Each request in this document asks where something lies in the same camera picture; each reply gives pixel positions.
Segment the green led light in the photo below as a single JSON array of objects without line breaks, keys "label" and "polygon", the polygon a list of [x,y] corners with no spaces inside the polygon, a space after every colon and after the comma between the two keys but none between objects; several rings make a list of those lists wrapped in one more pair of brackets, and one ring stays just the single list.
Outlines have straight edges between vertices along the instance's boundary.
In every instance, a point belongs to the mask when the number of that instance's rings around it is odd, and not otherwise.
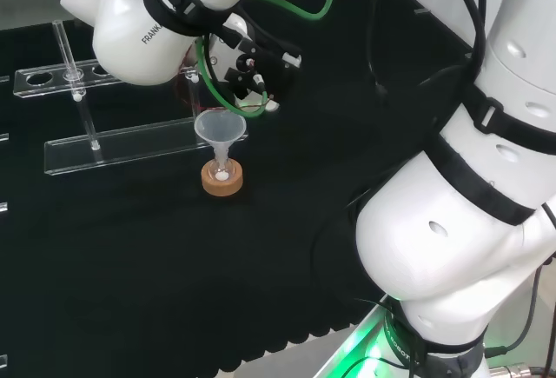
[{"label": "green led light", "polygon": [[367,356],[376,359],[367,359],[363,362],[361,369],[357,373],[357,377],[369,377],[375,376],[375,371],[379,366],[380,361],[378,358],[382,357],[381,350],[379,349],[378,345],[375,343],[373,346],[366,353]]}]

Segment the black tablecloth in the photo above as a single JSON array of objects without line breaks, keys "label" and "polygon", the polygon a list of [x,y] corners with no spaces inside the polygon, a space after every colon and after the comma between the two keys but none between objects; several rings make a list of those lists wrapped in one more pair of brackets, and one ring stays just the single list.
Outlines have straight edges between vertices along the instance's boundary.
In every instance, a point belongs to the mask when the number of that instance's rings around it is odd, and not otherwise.
[{"label": "black tablecloth", "polygon": [[[374,57],[389,87],[415,85],[467,51],[419,8],[380,0]],[[11,83],[0,86],[0,133],[10,133],[0,145],[0,202],[9,203],[0,215],[0,354],[12,378],[214,376],[368,312],[311,287],[309,244],[355,192],[414,152],[449,110],[447,87],[381,105],[365,59],[368,0],[335,0],[320,23],[256,1],[247,9],[303,48],[303,73],[280,113],[249,122],[249,139],[234,146],[245,186],[233,198],[203,192],[209,150],[46,176],[43,143],[83,133],[75,104],[67,93],[23,100]],[[91,30],[66,27],[76,59],[93,57]],[[60,62],[49,25],[0,32],[0,76]],[[118,85],[89,100],[99,131],[186,113],[169,87]],[[346,216],[315,256],[327,288],[380,297]]]}]

